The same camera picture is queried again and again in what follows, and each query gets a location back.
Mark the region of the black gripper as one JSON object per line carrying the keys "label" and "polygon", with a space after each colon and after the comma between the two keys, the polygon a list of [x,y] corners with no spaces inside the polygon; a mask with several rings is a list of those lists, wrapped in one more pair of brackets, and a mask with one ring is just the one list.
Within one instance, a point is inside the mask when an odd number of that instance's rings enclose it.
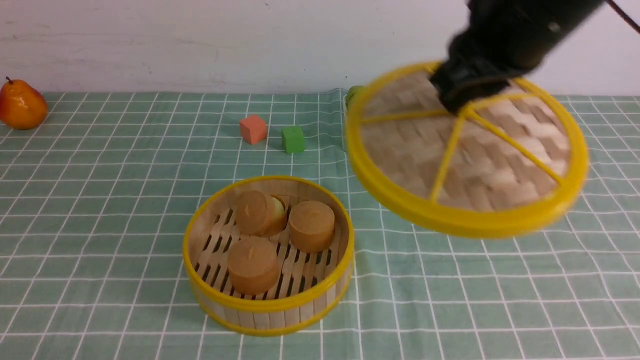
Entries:
{"label": "black gripper", "polygon": [[491,57],[489,46],[479,41],[472,30],[454,36],[448,46],[448,58],[430,75],[430,84],[439,102],[453,115],[464,105],[503,91],[511,79],[525,70]]}

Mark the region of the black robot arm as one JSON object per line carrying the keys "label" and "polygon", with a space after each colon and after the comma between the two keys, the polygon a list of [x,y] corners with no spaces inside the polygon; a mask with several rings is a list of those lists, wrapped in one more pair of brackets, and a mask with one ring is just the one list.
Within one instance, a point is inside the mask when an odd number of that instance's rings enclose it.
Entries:
{"label": "black robot arm", "polygon": [[430,76],[451,114],[503,91],[603,5],[601,0],[469,0],[469,21]]}

